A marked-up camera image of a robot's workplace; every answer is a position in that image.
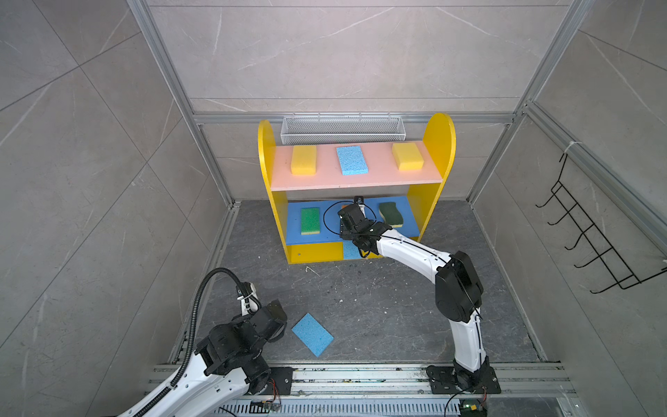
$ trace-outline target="blue shelf board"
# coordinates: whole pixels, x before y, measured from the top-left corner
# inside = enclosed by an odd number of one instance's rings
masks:
[[[337,235],[329,232],[324,227],[323,215],[324,211],[333,203],[339,200],[325,200],[325,201],[299,201],[287,204],[287,237],[285,242],[288,246],[292,245],[306,245],[306,244],[325,244],[329,242],[342,242],[342,239]],[[372,197],[364,199],[366,203],[366,217],[373,219],[373,212],[378,216],[378,221],[382,221],[380,217],[380,203],[385,201],[396,202],[396,208],[403,216],[403,226],[395,228],[399,233],[409,238],[416,238],[419,236],[419,228],[417,221],[412,214],[412,208],[408,202],[408,198],[404,195],[398,197]],[[340,230],[340,219],[338,218],[338,210],[343,205],[349,203],[338,203],[327,212],[327,226],[334,232]],[[308,207],[319,207],[319,233],[315,235],[301,234],[301,209]]]

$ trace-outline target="black wire rack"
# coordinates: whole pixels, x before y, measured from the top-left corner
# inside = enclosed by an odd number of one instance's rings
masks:
[[[653,274],[653,275],[651,275],[650,277],[648,277],[648,278],[644,278],[643,280],[641,280],[641,279],[640,279],[640,278],[639,278],[639,277],[632,271],[632,268],[630,268],[630,266],[625,262],[625,260],[623,259],[623,257],[618,253],[618,251],[617,251],[616,248],[614,247],[614,245],[612,245],[612,243],[609,242],[609,239],[607,239],[607,237],[604,235],[604,233],[602,233],[602,230],[600,230],[600,228],[598,227],[598,225],[597,225],[595,222],[593,222],[593,219],[588,215],[588,213],[586,213],[586,210],[584,210],[584,208],[579,204],[579,202],[577,201],[577,199],[574,198],[574,196],[572,195],[572,193],[570,193],[570,191],[569,191],[569,190],[565,187],[565,185],[560,181],[560,178],[561,178],[562,175],[563,175],[563,169],[565,168],[565,163],[567,162],[567,160],[568,160],[568,156],[567,156],[567,154],[563,153],[563,155],[561,155],[560,159],[558,160],[558,162],[561,162],[561,161],[562,161],[562,165],[561,165],[561,167],[560,167],[560,173],[558,174],[558,179],[556,180],[556,183],[554,184],[554,186],[551,187],[551,190],[550,190],[550,191],[551,191],[551,197],[549,197],[549,199],[548,199],[544,204],[542,204],[542,205],[538,205],[538,204],[536,204],[535,206],[538,207],[538,208],[542,208],[542,207],[544,207],[545,205],[547,205],[547,204],[549,203],[549,201],[551,201],[552,199],[555,198],[556,201],[558,201],[558,203],[561,205],[561,207],[563,207],[563,209],[565,210],[565,214],[564,214],[560,219],[558,219],[558,221],[557,221],[556,223],[548,222],[548,224],[549,224],[550,226],[555,226],[555,225],[559,224],[564,218],[569,217],[569,218],[572,220],[572,222],[574,222],[574,224],[577,226],[577,228],[579,229],[579,232],[580,232],[580,233],[579,233],[579,237],[577,238],[576,242],[574,242],[574,245],[572,245],[571,248],[568,248],[567,246],[565,246],[565,248],[566,248],[567,250],[573,250],[573,249],[576,248],[576,246],[579,244],[579,242],[581,241],[581,239],[584,238],[584,239],[588,242],[588,244],[590,245],[590,247],[593,249],[593,252],[595,252],[596,256],[595,256],[593,259],[591,259],[590,261],[586,262],[584,265],[574,265],[575,268],[584,268],[584,267],[586,267],[586,266],[589,266],[592,262],[594,262],[594,261],[596,261],[596,260],[599,259],[599,260],[602,262],[602,264],[604,265],[604,267],[607,269],[607,271],[609,271],[609,274],[610,274],[610,275],[612,276],[612,278],[614,279],[614,283],[611,284],[610,286],[608,286],[608,287],[606,287],[606,288],[600,290],[600,291],[592,291],[592,290],[590,290],[590,292],[593,293],[593,294],[599,294],[599,293],[601,293],[601,292],[605,292],[606,290],[609,290],[610,288],[613,288],[613,287],[616,287],[616,286],[618,286],[618,287],[621,288],[622,290],[627,290],[628,288],[632,288],[632,287],[634,287],[635,285],[641,284],[642,282],[646,282],[646,281],[650,280],[651,278],[655,278],[656,276],[659,276],[659,275],[661,275],[661,274],[666,273],[666,272],[667,272],[667,267],[662,268],[657,274]],[[560,199],[560,197],[558,197],[558,195],[556,195],[559,191],[562,191],[562,192],[564,192],[564,193],[567,193],[567,195],[570,197],[570,199],[572,199],[572,201],[574,201],[574,204],[572,205],[572,207],[567,208],[567,207],[565,206],[565,204],[563,203],[563,201]],[[577,207],[578,207],[579,210],[584,214],[584,216],[590,221],[590,226],[587,226],[587,227],[584,228],[584,227],[580,224],[580,222],[578,222],[577,219],[572,215],[572,210],[574,210],[574,209],[577,208]],[[589,233],[589,232],[593,232],[593,231],[598,232],[598,233],[600,234],[600,236],[602,236],[602,239],[604,240],[603,244],[605,244],[605,247],[603,247],[602,249],[599,248],[599,245],[598,245],[598,246],[594,245],[594,244],[593,244],[593,241],[592,241],[592,238],[589,238],[589,235],[587,235],[587,233]],[[619,279],[619,278],[616,276],[616,274],[615,274],[614,272],[612,272],[612,268],[610,268],[610,266],[609,266],[609,263],[610,263],[610,262],[609,262],[609,261],[610,261],[609,258],[608,258],[608,260],[606,261],[606,260],[602,257],[602,256],[604,256],[604,255],[606,255],[606,254],[609,254],[608,256],[616,256],[616,257],[618,257],[618,259],[623,263],[623,265],[625,266],[625,268],[627,268],[627,270],[629,271],[629,274],[630,274],[630,275],[627,275],[625,278]]]

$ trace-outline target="pink shelf board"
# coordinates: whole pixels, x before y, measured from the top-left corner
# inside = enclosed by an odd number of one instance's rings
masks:
[[[273,163],[271,190],[376,187],[382,185],[429,184],[442,181],[440,172],[438,172],[431,155],[421,141],[415,143],[424,158],[424,167],[418,171],[399,171],[392,154],[392,144],[394,143],[317,145],[317,171],[315,175],[292,175],[290,164],[293,146],[277,146]],[[336,148],[343,146],[360,146],[362,148],[368,166],[368,173],[343,175],[336,153]]]

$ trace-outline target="metal rail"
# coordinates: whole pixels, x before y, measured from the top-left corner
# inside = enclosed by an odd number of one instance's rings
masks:
[[[404,123],[428,123],[434,113],[437,111],[407,111],[407,112],[383,112],[383,113],[288,113],[279,111],[265,111],[265,112],[220,112],[220,113],[195,113],[193,118],[198,124],[220,124],[220,123],[259,123],[262,120],[268,120],[271,123],[281,123],[284,117],[300,117],[300,116],[322,116],[322,117],[381,117],[381,116],[400,116]],[[446,112],[454,121],[454,123],[511,123],[514,120],[514,114],[509,112],[495,112],[495,111],[453,111]]]
[[[220,221],[220,226],[217,229],[215,240],[213,241],[213,245],[209,250],[209,254],[206,259],[204,269],[201,272],[201,276],[199,277],[200,281],[203,279],[204,275],[208,273],[208,271],[221,266],[222,255],[224,255],[225,249],[227,248],[227,244],[229,243],[229,237],[231,236],[231,231],[234,227],[236,216],[239,213],[239,207],[241,207],[241,202],[240,201],[235,202],[231,208],[227,209],[223,219]],[[213,277],[211,282],[208,283],[204,296],[201,299],[202,307],[199,310],[197,328],[199,328],[199,323],[201,322],[201,318],[203,317],[204,307],[206,307],[207,305],[208,297],[211,295],[211,290],[213,289],[214,283],[215,283],[215,277]],[[193,295],[192,299],[190,299],[190,305],[187,311],[189,312],[192,311],[192,305],[194,303],[194,300],[195,296]],[[171,362],[177,363],[183,360],[183,354],[185,352],[185,345],[187,342],[187,331],[189,326],[190,322],[188,315],[186,316],[185,321],[182,323],[181,328],[178,331],[178,337],[176,339],[176,342],[174,343],[174,346],[171,349],[171,353],[169,355],[170,363]]]
[[[514,112],[516,116],[514,118],[513,124],[505,128],[501,134],[498,142],[496,143],[496,146],[491,151],[489,158],[486,160],[482,171],[480,172],[477,180],[475,181],[475,184],[473,184],[472,189],[468,194],[467,200],[471,204],[475,204],[475,201],[480,196],[480,193],[486,185],[486,182],[494,172],[498,162],[500,161],[500,158],[503,156],[503,153],[505,153],[505,150],[512,141],[518,126],[525,118],[525,106],[529,101],[534,101],[535,98],[537,98],[538,94],[546,84],[549,75],[551,75],[551,72],[553,72],[554,68],[560,61],[560,58],[563,56],[563,52],[565,52],[572,38],[576,34],[577,29],[584,21],[586,14],[593,6],[593,3],[595,3],[595,0],[574,0],[570,5],[568,12],[563,19],[563,22],[556,32],[556,36],[554,36],[554,40],[549,46],[549,50],[547,50],[544,58],[542,58],[542,62],[540,62],[535,75],[528,84],[528,88],[526,88],[523,97],[521,97],[521,100],[519,100],[519,104]]]
[[[431,394],[426,374],[427,364],[300,364],[271,362],[270,366],[295,369],[291,392],[284,400],[363,400],[378,398],[448,399],[450,395]],[[576,391],[561,364],[526,362],[492,364],[502,389],[493,398],[571,398]],[[154,367],[147,392],[163,382],[177,365]],[[244,396],[261,400],[265,396]],[[457,398],[479,398],[478,394],[460,394]]]
[[[600,160],[586,144],[579,142],[539,104],[529,102],[528,117],[560,149],[568,149],[574,163],[604,191],[604,193],[628,216],[663,254],[667,254],[667,219],[643,197],[619,177],[612,168]]]
[[[169,53],[160,37],[148,5],[145,0],[127,0],[127,4],[132,10],[132,14],[137,20],[137,24],[139,25],[144,38],[146,38],[148,48],[150,48],[153,53],[155,62],[167,82],[171,95],[181,111],[181,114],[183,114],[183,120],[185,120],[187,128],[195,139],[197,147],[201,152],[201,156],[204,158],[204,162],[213,176],[213,180],[220,191],[220,195],[222,195],[222,199],[227,207],[231,207],[233,199],[229,192],[229,187],[225,183],[225,178],[222,176],[220,167],[215,160],[215,156],[213,156],[213,152],[211,151],[206,138],[204,138],[199,126],[194,121],[192,106],[190,106],[190,101],[185,94],[183,84],[181,84],[178,74],[176,74],[176,69],[169,58]]]

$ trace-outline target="metal vent grate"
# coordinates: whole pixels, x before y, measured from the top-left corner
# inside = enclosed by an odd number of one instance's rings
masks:
[[[459,416],[459,400],[453,399],[445,413],[448,398],[442,399],[366,399],[366,400],[285,400],[278,412],[271,412],[271,416],[301,417],[351,417],[351,416]],[[238,417],[257,417],[269,415],[257,406],[250,405],[251,400],[234,400],[223,404],[223,407]],[[231,416],[226,411],[218,409],[210,416]]]
[[[406,129],[399,116],[293,116],[280,137],[283,145],[403,141]]]

